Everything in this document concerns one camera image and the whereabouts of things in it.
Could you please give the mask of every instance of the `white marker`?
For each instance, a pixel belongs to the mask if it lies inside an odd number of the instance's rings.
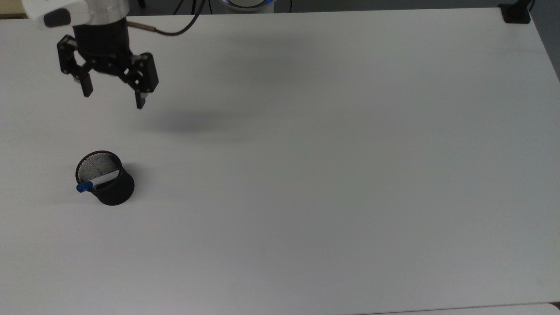
[[[91,188],[93,188],[94,186],[101,185],[101,184],[104,184],[106,182],[109,182],[109,181],[115,179],[118,175],[119,175],[119,170],[116,170],[116,171],[111,172],[109,174],[105,174],[105,175],[99,176],[97,178],[94,178],[94,179],[92,179],[88,182],[81,183],[78,186],[76,186],[76,189],[79,192],[88,191]]]

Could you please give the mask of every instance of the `white table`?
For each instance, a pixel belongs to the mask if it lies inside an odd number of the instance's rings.
[[[178,29],[190,17],[135,17]],[[0,21],[1,314],[306,314],[560,300],[560,84],[491,9],[131,30],[160,85],[89,99],[71,29]],[[115,152],[136,191],[75,191]]]

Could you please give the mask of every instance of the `gray floor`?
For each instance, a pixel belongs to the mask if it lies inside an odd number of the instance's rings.
[[[130,15],[170,15],[179,1],[146,0],[147,7],[142,9],[136,0],[130,0]],[[178,15],[190,14],[192,1],[184,1]],[[560,78],[560,1],[535,1],[531,15],[556,70],[556,75]],[[514,2],[512,0],[293,0],[292,12],[479,8]],[[210,0],[210,4],[214,14],[224,14],[220,0]],[[276,12],[288,12],[289,7],[289,0],[276,1]],[[203,14],[210,14],[208,5],[204,7]]]

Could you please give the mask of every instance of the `mesh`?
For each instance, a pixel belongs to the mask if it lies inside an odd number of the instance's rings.
[[[78,179],[81,183],[119,169],[112,155],[101,152],[88,156],[78,168]]]

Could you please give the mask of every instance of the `black mesh pen cup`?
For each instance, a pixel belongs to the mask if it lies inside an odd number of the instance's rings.
[[[116,178],[98,183],[99,178],[111,176],[117,171]],[[120,205],[134,192],[134,179],[124,169],[119,157],[108,151],[95,151],[86,155],[76,167],[76,181],[78,188],[88,183],[86,190],[108,206]]]

